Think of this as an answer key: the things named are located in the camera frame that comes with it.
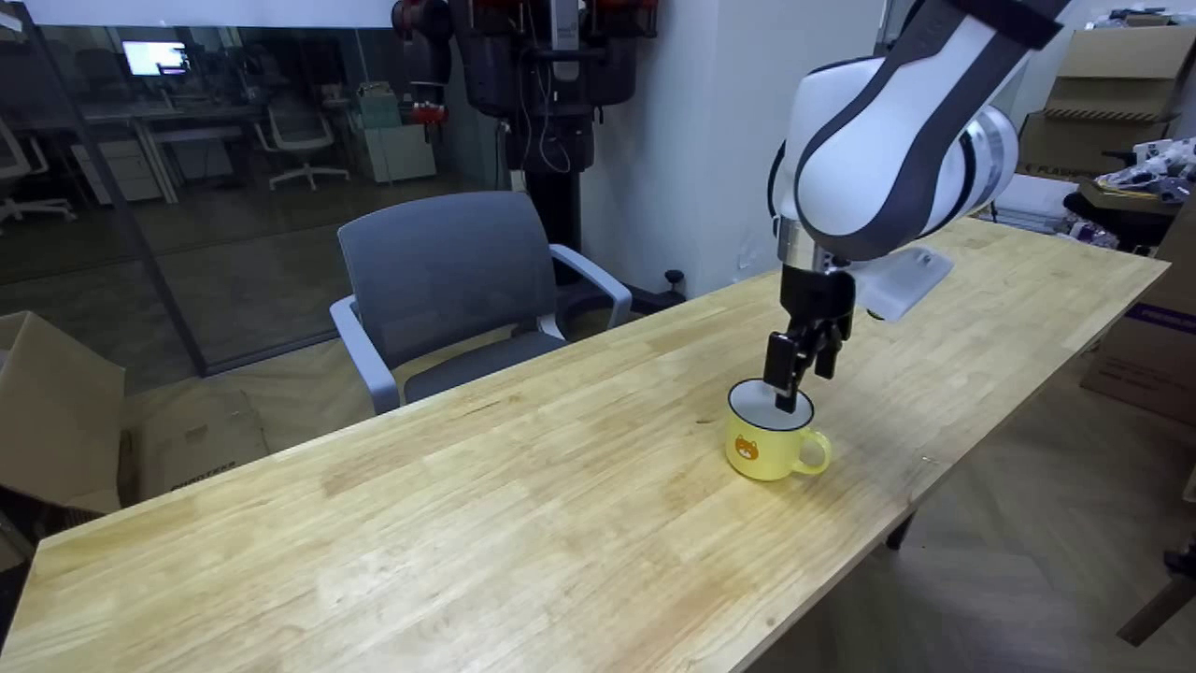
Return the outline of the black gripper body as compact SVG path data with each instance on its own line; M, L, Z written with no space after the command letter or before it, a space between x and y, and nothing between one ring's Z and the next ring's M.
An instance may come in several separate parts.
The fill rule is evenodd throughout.
M781 270L781 306L788 315L785 338L853 338L857 312L857 281L842 270L811 274L811 270Z

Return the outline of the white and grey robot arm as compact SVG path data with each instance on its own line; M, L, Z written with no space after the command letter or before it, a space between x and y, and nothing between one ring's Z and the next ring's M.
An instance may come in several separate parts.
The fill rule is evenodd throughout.
M1069 0L920 0L874 57L800 79L767 197L788 326L763 383L797 409L807 371L828 378L853 315L897 323L952 270L923 252L1018 170L994 94L1062 35Z

